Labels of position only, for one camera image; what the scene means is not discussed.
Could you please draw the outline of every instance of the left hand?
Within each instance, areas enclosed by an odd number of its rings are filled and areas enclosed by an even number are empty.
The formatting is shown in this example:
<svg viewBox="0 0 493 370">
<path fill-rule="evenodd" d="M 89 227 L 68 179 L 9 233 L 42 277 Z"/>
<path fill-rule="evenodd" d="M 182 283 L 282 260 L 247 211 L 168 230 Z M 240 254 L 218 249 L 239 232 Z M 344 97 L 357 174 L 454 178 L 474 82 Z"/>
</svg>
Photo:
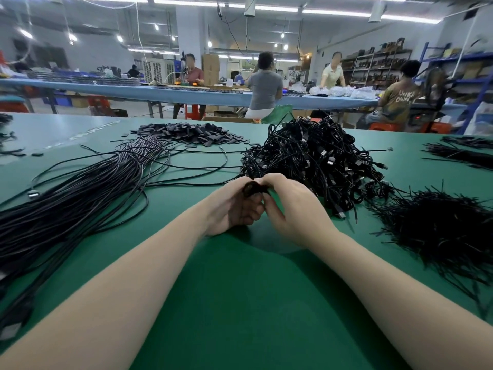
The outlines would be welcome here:
<svg viewBox="0 0 493 370">
<path fill-rule="evenodd" d="M 241 177 L 211 193 L 198 205 L 206 212 L 206 235 L 219 235 L 238 225 L 250 225 L 265 211 L 262 195 L 243 196 L 243 187 L 252 179 Z"/>
</svg>

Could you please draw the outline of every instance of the person in red shirt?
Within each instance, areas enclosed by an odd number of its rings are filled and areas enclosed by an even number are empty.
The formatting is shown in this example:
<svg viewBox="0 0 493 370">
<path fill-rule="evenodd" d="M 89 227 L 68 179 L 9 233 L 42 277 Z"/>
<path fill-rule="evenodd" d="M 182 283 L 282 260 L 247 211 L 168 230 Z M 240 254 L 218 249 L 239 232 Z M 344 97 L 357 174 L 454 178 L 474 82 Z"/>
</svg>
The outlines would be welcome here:
<svg viewBox="0 0 493 370">
<path fill-rule="evenodd" d="M 186 57 L 186 65 L 188 67 L 188 75 L 185 77 L 185 81 L 190 84 L 197 83 L 199 86 L 203 86 L 204 72 L 200 70 L 200 68 L 195 67 L 195 56 L 189 53 L 185 57 Z M 183 104 L 175 104 L 175 106 L 173 106 L 173 119 L 176 119 L 176 117 L 178 117 L 178 113 L 182 106 Z M 200 119 L 202 119 L 205 112 L 206 112 L 206 106 L 199 105 Z"/>
</svg>

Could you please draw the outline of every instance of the gray t-shirt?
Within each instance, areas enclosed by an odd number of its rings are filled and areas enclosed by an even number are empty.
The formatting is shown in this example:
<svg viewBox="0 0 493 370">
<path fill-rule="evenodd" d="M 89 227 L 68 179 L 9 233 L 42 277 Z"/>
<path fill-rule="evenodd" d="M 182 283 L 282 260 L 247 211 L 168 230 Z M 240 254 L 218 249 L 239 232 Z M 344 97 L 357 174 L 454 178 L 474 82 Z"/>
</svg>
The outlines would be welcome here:
<svg viewBox="0 0 493 370">
<path fill-rule="evenodd" d="M 250 109 L 272 109 L 276 105 L 276 92 L 282 90 L 282 77 L 271 70 L 260 70 L 246 80 L 251 87 Z"/>
</svg>

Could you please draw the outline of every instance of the stacked cardboard boxes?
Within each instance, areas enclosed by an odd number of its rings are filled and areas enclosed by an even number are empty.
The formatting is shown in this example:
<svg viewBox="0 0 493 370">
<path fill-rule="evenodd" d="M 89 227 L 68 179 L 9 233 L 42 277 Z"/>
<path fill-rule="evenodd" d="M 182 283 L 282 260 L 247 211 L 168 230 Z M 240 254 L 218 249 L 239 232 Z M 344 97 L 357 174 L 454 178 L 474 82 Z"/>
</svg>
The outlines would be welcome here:
<svg viewBox="0 0 493 370">
<path fill-rule="evenodd" d="M 202 71 L 204 72 L 204 85 L 210 86 L 219 81 L 219 56 L 205 54 L 202 56 Z"/>
</svg>

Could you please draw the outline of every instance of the green table surface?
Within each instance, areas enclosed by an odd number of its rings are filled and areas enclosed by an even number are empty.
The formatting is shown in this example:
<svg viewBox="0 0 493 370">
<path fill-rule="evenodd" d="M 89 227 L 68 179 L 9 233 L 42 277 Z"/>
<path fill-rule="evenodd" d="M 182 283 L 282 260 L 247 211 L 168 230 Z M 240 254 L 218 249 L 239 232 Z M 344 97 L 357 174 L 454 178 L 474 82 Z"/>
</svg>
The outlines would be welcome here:
<svg viewBox="0 0 493 370">
<path fill-rule="evenodd" d="M 22 128 L 27 119 L 46 124 L 58 122 L 65 124 L 64 127 L 69 127 L 71 122 L 109 123 L 108 118 L 100 117 L 25 114 L 17 116 L 10 129 Z M 157 121 L 151 118 L 115 120 L 120 122 L 83 135 L 79 140 L 95 150 L 110 151 L 115 143 L 109 141 L 121 138 L 123 133 L 140 124 Z M 253 142 L 263 143 L 267 136 L 267 125 L 217 124 Z M 491 198 L 493 174 L 490 171 L 421 159 L 429 156 L 420 151 L 422 144 L 438 141 L 438 135 L 347 132 L 354 135 L 357 147 L 393 148 L 393 151 L 373 152 L 372 156 L 388 166 L 388 170 L 383 171 L 385 179 L 397 187 L 408 189 L 411 186 L 413 190 L 440 187 L 444 180 L 448 193 Z M 233 144 L 224 148 L 232 151 L 244 147 Z M 213 146 L 207 150 L 219 148 Z M 89 154 L 73 142 L 60 142 L 44 152 L 43 157 L 27 156 L 0 166 L 0 200 L 27 188 L 34 175 L 56 162 Z M 239 165 L 240 157 L 240 154 L 230 154 L 227 166 Z M 195 167 L 219 166 L 223 161 L 224 156 L 220 154 L 198 153 L 183 153 L 172 160 L 176 165 Z M 238 171 L 238 168 L 223 170 L 190 181 L 219 182 Z M 167 177 L 192 174 L 194 172 L 178 169 L 166 173 Z M 141 216 L 80 244 L 40 291 L 31 320 L 21 333 L 27 332 L 104 267 L 213 190 L 212 187 L 176 186 L 149 189 L 150 205 Z M 388 236 L 370 235 L 380 229 L 381 223 L 364 205 L 358 206 L 358 217 L 358 224 L 352 212 L 346 220 L 333 220 L 339 230 L 374 254 L 478 314 L 475 303 L 434 270 L 425 269 L 419 260 L 397 245 L 383 244 L 382 241 L 389 240 Z M 33 277 L 17 281 L 0 308 Z M 481 293 L 484 299 L 493 296 L 492 289 L 483 288 Z M 493 323 L 491 314 L 488 321 Z M 264 215 L 248 228 L 235 228 L 204 240 L 193 251 L 132 366 L 133 370 L 163 368 L 366 370 L 408 366 L 349 287 L 308 251 L 284 240 Z"/>
</svg>

